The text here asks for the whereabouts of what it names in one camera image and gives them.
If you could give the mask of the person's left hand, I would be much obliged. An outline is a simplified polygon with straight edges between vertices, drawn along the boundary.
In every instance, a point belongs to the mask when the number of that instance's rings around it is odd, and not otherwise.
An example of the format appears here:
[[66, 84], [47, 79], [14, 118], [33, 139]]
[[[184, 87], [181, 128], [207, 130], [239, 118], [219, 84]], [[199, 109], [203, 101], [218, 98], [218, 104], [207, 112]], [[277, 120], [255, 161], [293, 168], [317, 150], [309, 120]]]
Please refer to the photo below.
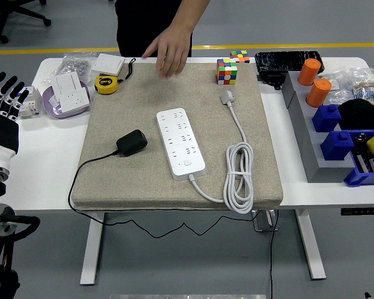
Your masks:
[[178, 75], [188, 58], [191, 34], [190, 27], [172, 24], [153, 40], [141, 57], [146, 59], [157, 52], [158, 77], [165, 79]]

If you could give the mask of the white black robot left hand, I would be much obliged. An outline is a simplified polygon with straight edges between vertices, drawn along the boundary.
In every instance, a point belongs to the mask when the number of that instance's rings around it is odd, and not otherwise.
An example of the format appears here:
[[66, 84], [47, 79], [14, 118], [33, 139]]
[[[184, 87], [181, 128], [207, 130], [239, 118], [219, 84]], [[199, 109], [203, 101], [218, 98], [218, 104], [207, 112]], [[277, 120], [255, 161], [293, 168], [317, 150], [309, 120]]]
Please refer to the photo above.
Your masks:
[[24, 87], [16, 76], [6, 79], [6, 73], [0, 72], [0, 168], [4, 171], [9, 171], [10, 160], [19, 149], [17, 119], [29, 95]]

